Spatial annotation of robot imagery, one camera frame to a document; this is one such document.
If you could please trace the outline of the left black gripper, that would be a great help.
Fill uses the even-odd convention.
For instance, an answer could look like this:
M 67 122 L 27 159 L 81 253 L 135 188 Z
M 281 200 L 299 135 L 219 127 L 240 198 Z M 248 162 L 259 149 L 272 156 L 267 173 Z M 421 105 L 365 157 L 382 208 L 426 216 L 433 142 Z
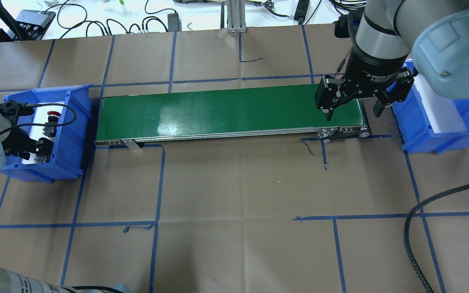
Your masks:
M 3 140 L 3 150 L 6 156 L 14 156 L 28 161 L 31 154 L 49 153 L 52 157 L 54 142 L 48 138 L 32 140 L 28 132 L 21 128 L 14 128 L 8 132 Z

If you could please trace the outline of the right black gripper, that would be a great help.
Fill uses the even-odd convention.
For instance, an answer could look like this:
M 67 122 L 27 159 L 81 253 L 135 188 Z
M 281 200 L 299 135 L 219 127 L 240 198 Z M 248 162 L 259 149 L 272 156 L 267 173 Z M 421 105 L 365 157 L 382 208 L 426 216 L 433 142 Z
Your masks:
M 381 59 L 370 56 L 359 48 L 352 48 L 343 78 L 321 77 L 315 92 L 316 108 L 330 122 L 338 107 L 353 99 L 369 98 L 375 94 L 377 100 L 374 104 L 374 116 L 380 117 L 386 107 L 395 102 L 404 102 L 411 91 L 414 76 L 410 68 L 401 68 L 405 60 L 406 55 Z

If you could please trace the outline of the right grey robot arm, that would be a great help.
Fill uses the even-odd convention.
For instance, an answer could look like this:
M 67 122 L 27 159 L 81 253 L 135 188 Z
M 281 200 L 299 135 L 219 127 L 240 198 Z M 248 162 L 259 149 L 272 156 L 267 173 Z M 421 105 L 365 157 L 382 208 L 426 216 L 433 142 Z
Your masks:
M 408 57 L 434 92 L 469 98 L 469 0 L 368 0 L 339 17 L 334 35 L 352 48 L 342 78 L 323 76 L 314 95 L 327 121 L 352 100 L 376 98 L 376 117 L 403 102 L 414 82 Z

